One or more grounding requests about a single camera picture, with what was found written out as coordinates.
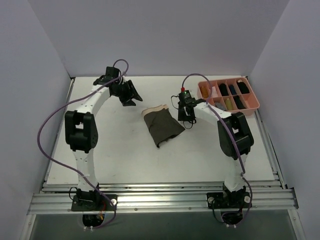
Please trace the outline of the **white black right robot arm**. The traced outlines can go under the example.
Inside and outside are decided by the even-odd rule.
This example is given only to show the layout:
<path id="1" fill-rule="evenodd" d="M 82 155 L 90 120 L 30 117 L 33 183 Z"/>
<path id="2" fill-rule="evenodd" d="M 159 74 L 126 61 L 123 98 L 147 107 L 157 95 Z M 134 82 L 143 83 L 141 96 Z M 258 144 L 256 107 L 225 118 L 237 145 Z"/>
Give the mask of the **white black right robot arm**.
<path id="1" fill-rule="evenodd" d="M 230 160 L 229 171 L 224 179 L 223 203 L 234 206 L 240 201 L 238 191 L 244 189 L 246 160 L 254 145 L 254 138 L 245 115 L 241 112 L 223 111 L 204 99 L 190 98 L 178 101 L 178 120 L 196 123 L 204 120 L 217 127 L 219 146 Z"/>

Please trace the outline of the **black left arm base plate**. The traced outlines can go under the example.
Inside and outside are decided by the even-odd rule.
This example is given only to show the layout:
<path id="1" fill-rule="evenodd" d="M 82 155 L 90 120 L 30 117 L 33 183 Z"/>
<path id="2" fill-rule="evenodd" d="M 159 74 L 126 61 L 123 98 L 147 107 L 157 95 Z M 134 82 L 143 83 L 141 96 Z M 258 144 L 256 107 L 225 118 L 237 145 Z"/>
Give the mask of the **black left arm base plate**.
<path id="1" fill-rule="evenodd" d="M 116 194 L 106 195 L 112 204 L 97 192 L 81 192 L 73 196 L 71 211 L 73 212 L 97 212 L 114 211 L 117 208 L 118 196 Z"/>

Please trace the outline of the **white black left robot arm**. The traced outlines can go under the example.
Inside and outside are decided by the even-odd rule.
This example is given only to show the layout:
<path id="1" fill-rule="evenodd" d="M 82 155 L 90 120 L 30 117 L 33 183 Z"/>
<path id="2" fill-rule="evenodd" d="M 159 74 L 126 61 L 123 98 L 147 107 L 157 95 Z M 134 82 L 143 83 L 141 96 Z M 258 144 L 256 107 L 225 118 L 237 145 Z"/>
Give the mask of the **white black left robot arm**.
<path id="1" fill-rule="evenodd" d="M 95 117 L 112 96 L 117 97 L 124 107 L 135 106 L 134 100 L 143 100 L 131 80 L 125 80 L 118 68 L 108 66 L 105 74 L 93 82 L 90 96 L 84 103 L 64 115 L 65 141 L 80 172 L 76 196 L 90 210 L 97 209 L 101 203 L 94 166 L 94 148 L 99 139 Z"/>

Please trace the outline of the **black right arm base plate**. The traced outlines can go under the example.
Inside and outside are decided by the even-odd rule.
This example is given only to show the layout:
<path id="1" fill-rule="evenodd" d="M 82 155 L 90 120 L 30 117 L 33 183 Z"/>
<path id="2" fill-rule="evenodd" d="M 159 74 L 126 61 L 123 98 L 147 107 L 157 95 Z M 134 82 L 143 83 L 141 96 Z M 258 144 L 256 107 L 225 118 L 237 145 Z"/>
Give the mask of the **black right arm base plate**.
<path id="1" fill-rule="evenodd" d="M 252 206 L 250 194 L 246 190 L 208 192 L 206 199 L 210 209 L 246 209 Z"/>

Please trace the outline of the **brown underwear cream waistband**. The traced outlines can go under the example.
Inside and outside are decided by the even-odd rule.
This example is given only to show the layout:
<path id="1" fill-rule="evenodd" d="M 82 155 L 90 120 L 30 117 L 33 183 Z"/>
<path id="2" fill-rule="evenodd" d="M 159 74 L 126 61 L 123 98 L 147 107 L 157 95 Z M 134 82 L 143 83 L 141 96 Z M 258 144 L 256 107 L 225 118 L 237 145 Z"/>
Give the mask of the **brown underwear cream waistband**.
<path id="1" fill-rule="evenodd" d="M 144 109 L 141 115 L 158 149 L 163 142 L 167 142 L 185 131 L 185 128 L 172 117 L 166 104 Z"/>

